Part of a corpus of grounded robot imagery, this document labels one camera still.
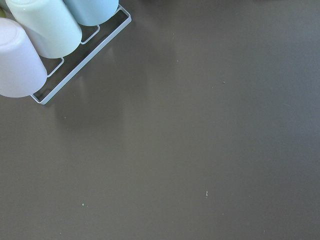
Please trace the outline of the mint green upturned cup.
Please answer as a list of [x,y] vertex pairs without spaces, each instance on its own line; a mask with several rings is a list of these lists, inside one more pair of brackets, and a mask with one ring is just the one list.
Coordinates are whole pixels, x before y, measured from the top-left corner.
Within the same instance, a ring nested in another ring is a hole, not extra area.
[[7,0],[38,54],[58,59],[71,54],[82,41],[82,30],[62,0]]

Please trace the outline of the light blue upturned cup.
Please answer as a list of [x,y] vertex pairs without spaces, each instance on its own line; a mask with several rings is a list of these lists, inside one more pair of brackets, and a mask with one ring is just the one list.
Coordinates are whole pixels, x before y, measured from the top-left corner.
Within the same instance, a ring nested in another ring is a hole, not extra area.
[[83,26],[96,26],[108,21],[117,11],[118,0],[64,0],[74,19]]

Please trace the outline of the lavender upturned cup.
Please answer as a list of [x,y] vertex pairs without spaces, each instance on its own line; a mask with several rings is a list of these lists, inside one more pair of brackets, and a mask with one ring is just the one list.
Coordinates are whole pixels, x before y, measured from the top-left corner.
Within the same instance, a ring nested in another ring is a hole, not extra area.
[[0,94],[21,98],[40,90],[47,70],[25,30],[16,21],[0,19]]

